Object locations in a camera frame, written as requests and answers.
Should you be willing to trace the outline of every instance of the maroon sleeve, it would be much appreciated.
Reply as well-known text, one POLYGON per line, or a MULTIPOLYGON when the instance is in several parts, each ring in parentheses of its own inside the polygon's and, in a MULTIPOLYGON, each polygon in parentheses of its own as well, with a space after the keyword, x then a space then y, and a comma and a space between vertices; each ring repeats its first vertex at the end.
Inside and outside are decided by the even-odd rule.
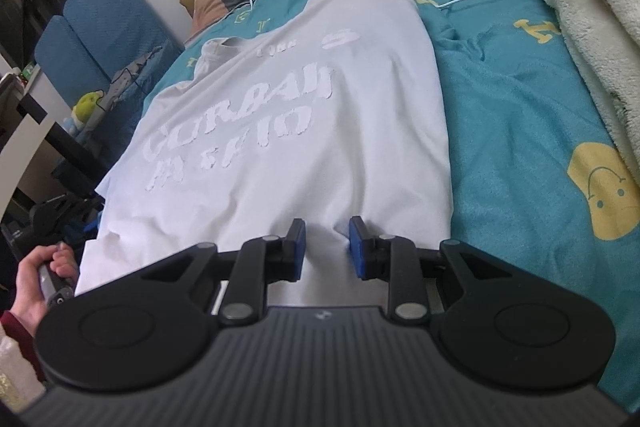
POLYGON ((36 356, 36 350, 33 347, 33 337, 29 334, 29 331, 24 329, 24 326, 20 324, 20 321, 16 319, 11 312, 4 312, 2 314, 0 324, 2 324, 4 333, 18 343, 22 357, 33 365, 38 380, 44 381, 44 373, 40 367, 40 361, 36 356))

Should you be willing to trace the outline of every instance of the teal bed sheet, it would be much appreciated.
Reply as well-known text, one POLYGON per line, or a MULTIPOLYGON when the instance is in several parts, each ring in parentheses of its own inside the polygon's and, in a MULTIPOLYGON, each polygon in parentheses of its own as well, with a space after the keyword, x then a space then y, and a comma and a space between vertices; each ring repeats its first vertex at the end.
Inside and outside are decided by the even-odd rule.
MULTIPOLYGON (((640 192, 620 161, 543 0, 415 0, 444 94, 452 237, 600 304, 617 342, 601 388, 640 406, 640 192)), ((306 0, 258 0, 197 38, 165 87, 193 78, 208 39, 251 38, 306 0)))

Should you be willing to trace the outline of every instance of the white t-shirt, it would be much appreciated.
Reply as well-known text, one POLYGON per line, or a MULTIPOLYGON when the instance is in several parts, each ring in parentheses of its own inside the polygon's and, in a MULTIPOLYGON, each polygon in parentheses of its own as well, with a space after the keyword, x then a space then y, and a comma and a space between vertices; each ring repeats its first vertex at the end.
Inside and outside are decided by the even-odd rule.
POLYGON ((306 221, 302 279, 271 304, 383 305, 348 223, 437 248, 449 237, 448 136, 433 47, 413 0, 309 0, 283 27, 202 48, 191 82, 152 102, 98 191, 78 291, 201 241, 220 251, 306 221))

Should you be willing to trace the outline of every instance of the stuffed toy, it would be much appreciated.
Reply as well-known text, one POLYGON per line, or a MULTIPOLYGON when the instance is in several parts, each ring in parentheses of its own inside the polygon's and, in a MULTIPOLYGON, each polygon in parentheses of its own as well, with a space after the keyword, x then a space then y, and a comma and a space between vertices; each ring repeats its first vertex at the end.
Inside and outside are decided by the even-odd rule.
POLYGON ((87 94, 82 95, 80 100, 78 100, 78 103, 76 103, 71 110, 71 116, 69 118, 65 118, 63 121, 62 127, 64 130, 73 137, 78 136, 80 131, 82 131, 84 124, 89 121, 91 115, 94 113, 98 100, 102 97, 104 97, 103 90, 88 92, 87 94))

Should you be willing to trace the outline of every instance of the smiley face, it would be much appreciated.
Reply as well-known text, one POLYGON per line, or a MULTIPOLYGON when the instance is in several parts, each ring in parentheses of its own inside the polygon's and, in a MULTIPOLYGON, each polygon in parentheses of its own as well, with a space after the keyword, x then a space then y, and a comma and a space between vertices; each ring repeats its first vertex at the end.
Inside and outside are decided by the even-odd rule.
POLYGON ((581 143, 567 174, 587 200, 598 239, 618 239, 640 223, 640 189, 615 149, 603 143, 581 143))

